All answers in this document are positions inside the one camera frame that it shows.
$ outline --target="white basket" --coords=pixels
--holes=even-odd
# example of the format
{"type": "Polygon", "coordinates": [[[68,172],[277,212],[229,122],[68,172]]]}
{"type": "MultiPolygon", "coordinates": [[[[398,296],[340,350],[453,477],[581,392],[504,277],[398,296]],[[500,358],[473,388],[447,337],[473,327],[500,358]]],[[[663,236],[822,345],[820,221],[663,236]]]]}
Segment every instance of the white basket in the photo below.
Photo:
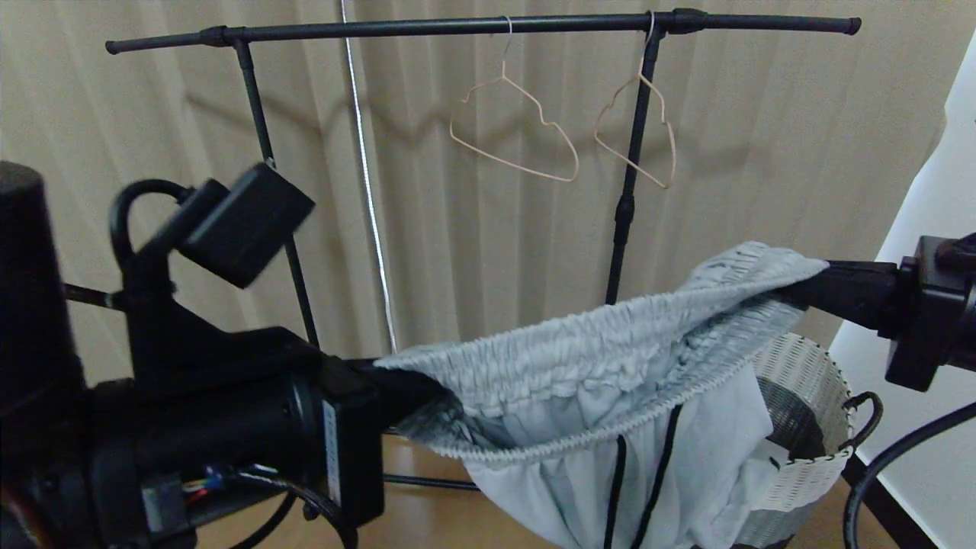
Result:
{"type": "Polygon", "coordinates": [[[882,412],[874,393],[851,398],[850,387],[827,351],[802,336],[785,334],[752,361],[773,417],[770,439],[789,449],[793,459],[780,468],[773,486],[753,508],[736,547],[766,547],[793,536],[882,412]],[[873,416],[854,436],[851,410],[867,400],[873,402],[873,416]]]}

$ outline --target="pink hanger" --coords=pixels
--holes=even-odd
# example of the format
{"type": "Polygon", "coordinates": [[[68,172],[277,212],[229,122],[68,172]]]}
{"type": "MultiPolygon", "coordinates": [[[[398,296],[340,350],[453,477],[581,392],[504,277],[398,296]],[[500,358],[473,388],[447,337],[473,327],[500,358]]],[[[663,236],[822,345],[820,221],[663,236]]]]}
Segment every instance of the pink hanger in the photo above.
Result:
{"type": "Polygon", "coordinates": [[[548,178],[548,179],[552,179],[552,180],[556,180],[556,181],[564,181],[566,183],[570,183],[572,181],[575,181],[576,180],[576,176],[578,176],[579,173],[580,173],[580,155],[576,153],[576,148],[573,147],[573,143],[569,141],[569,137],[566,135],[566,132],[562,131],[562,127],[560,127],[559,124],[557,124],[555,122],[546,122],[546,119],[543,117],[543,106],[542,106],[542,104],[539,103],[539,100],[537,100],[529,92],[527,92],[524,89],[522,89],[521,86],[519,86],[518,84],[516,84],[516,83],[512,82],[510,79],[508,79],[508,76],[505,73],[505,60],[508,57],[508,46],[511,45],[511,37],[514,34],[514,31],[512,30],[512,27],[511,27],[511,18],[509,18],[508,16],[505,16],[505,19],[506,19],[506,21],[508,21],[508,43],[505,45],[505,52],[502,54],[502,75],[499,76],[498,78],[495,78],[494,80],[489,80],[487,82],[484,82],[482,84],[478,84],[477,86],[474,86],[473,88],[471,88],[470,90],[468,90],[468,94],[465,95],[465,98],[462,99],[462,100],[460,100],[458,102],[458,104],[454,107],[454,110],[451,112],[451,122],[448,125],[448,130],[450,131],[451,139],[453,139],[454,141],[460,143],[461,145],[464,145],[467,148],[470,148],[471,150],[477,152],[478,154],[482,154],[484,156],[487,156],[487,157],[491,158],[492,160],[496,160],[498,162],[501,162],[501,163],[505,164],[506,166],[511,166],[512,168],[517,168],[519,170],[522,170],[523,172],[527,172],[527,173],[530,173],[530,174],[533,174],[533,175],[537,175],[537,176],[540,176],[540,177],[544,177],[544,178],[548,178]],[[457,114],[458,108],[461,105],[466,104],[468,101],[470,101],[471,94],[474,93],[475,90],[477,90],[479,88],[484,88],[485,86],[488,86],[490,84],[494,84],[496,82],[505,82],[505,83],[509,84],[512,88],[515,88],[516,90],[518,90],[523,96],[525,96],[525,97],[529,98],[530,100],[532,100],[532,103],[536,104],[536,109],[539,111],[539,121],[542,122],[543,126],[551,126],[551,127],[554,127],[556,130],[559,131],[559,134],[562,136],[563,141],[566,142],[566,145],[569,146],[570,151],[573,152],[573,161],[576,164],[576,167],[573,169],[573,175],[571,177],[564,178],[564,177],[560,177],[560,176],[557,176],[557,175],[547,174],[545,172],[540,172],[540,171],[537,171],[537,170],[533,170],[531,168],[526,168],[525,166],[520,166],[520,165],[515,164],[513,162],[509,162],[508,160],[505,160],[504,158],[499,158],[498,156],[495,156],[494,154],[492,154],[490,152],[486,152],[486,151],[484,151],[484,150],[482,150],[480,148],[477,148],[474,145],[472,145],[472,144],[470,144],[470,143],[462,140],[458,136],[454,135],[454,117],[455,117],[455,114],[457,114]]]}
{"type": "MultiPolygon", "coordinates": [[[[651,28],[650,28],[650,30],[647,31],[647,39],[648,40],[650,40],[651,35],[652,35],[653,32],[654,32],[654,12],[651,12],[651,28]]],[[[651,83],[650,80],[648,80],[647,78],[645,78],[644,75],[640,73],[640,68],[643,65],[644,65],[644,58],[641,58],[640,59],[640,63],[637,65],[637,75],[631,77],[620,88],[617,88],[617,91],[614,92],[613,98],[610,100],[610,103],[608,103],[606,106],[604,106],[603,107],[603,110],[600,111],[599,116],[596,117],[595,127],[593,128],[593,138],[596,139],[596,142],[599,143],[601,147],[606,148],[611,153],[613,153],[615,156],[617,156],[618,158],[624,160],[628,164],[628,166],[630,166],[634,170],[637,170],[637,173],[641,174],[642,176],[646,177],[647,179],[649,179],[649,180],[653,181],[654,183],[658,184],[658,187],[660,187],[661,189],[668,189],[671,186],[671,183],[674,182],[674,172],[677,170],[677,157],[675,155],[676,147],[674,145],[674,129],[671,127],[671,123],[668,122],[667,118],[665,117],[665,97],[663,95],[661,95],[661,92],[658,91],[658,89],[654,86],[654,84],[651,83]],[[656,96],[658,96],[658,100],[661,102],[661,123],[668,127],[668,139],[671,141],[671,177],[668,179],[668,182],[666,184],[661,183],[661,181],[658,178],[656,178],[656,177],[652,176],[651,174],[647,173],[647,171],[645,171],[643,168],[641,168],[640,166],[638,166],[638,165],[634,164],[633,162],[631,162],[629,158],[627,158],[626,156],[620,154],[619,152],[616,152],[609,145],[603,143],[603,140],[601,140],[600,139],[600,136],[599,136],[600,120],[603,119],[603,115],[608,110],[610,110],[611,108],[613,108],[614,103],[617,102],[617,96],[619,96],[620,93],[624,91],[624,88],[627,88],[628,86],[630,86],[630,84],[634,80],[638,80],[641,83],[643,83],[645,86],[647,86],[648,88],[650,88],[651,91],[654,92],[654,94],[656,96]]]]}

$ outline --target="black drawstring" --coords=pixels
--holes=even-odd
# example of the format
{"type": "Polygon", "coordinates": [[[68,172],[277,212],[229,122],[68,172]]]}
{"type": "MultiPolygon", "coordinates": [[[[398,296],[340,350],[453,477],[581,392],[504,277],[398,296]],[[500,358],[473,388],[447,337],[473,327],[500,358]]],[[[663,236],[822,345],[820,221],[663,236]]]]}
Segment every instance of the black drawstring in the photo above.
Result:
{"type": "Polygon", "coordinates": [[[623,435],[617,436],[617,466],[613,470],[613,484],[610,486],[610,506],[607,508],[607,530],[603,534],[603,549],[613,547],[613,526],[617,523],[617,504],[620,503],[620,488],[624,484],[624,469],[627,466],[627,441],[623,435]]]}
{"type": "Polygon", "coordinates": [[[668,433],[665,435],[665,447],[661,452],[661,460],[658,461],[658,473],[654,477],[654,487],[651,489],[651,498],[644,507],[644,514],[640,516],[640,528],[637,530],[637,537],[630,545],[630,549],[637,549],[644,541],[647,533],[647,525],[651,522],[651,513],[654,506],[658,504],[661,496],[661,486],[665,481],[665,472],[668,470],[668,462],[671,461],[671,450],[674,448],[674,432],[677,431],[677,416],[681,413],[681,404],[674,407],[671,417],[668,419],[668,433]]]}

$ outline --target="floor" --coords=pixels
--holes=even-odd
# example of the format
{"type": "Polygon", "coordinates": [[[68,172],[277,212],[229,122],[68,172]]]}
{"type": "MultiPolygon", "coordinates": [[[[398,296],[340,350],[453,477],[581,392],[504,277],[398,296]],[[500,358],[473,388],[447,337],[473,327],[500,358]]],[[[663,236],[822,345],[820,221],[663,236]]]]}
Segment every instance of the floor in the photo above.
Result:
{"type": "MultiPolygon", "coordinates": [[[[387,437],[385,463],[391,473],[419,474],[466,480],[459,462],[436,456],[423,448],[387,437]]],[[[847,486],[840,481],[824,498],[789,549],[842,549],[840,517],[847,486]]],[[[259,526],[277,506],[278,498],[244,510],[199,530],[200,549],[225,549],[259,526]]],[[[863,549],[897,549],[897,545],[870,513],[860,524],[863,549]]],[[[323,520],[307,523],[301,506],[260,547],[319,549],[342,547],[323,520]]],[[[479,492],[413,486],[387,486],[386,512],[359,530],[359,547],[404,549],[441,547],[551,548],[554,545],[525,529],[479,492]]]]}

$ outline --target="clothing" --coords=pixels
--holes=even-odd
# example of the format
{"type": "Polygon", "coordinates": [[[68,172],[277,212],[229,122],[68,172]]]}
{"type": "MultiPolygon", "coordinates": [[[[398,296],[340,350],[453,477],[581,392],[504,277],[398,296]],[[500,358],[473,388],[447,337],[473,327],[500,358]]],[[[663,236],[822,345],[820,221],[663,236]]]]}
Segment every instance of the clothing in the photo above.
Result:
{"type": "Polygon", "coordinates": [[[802,309],[764,292],[827,265],[746,242],[676,292],[376,366],[453,392],[398,428],[464,460],[489,498],[545,539],[726,548],[787,460],[764,440],[772,423],[749,357],[802,309]]]}

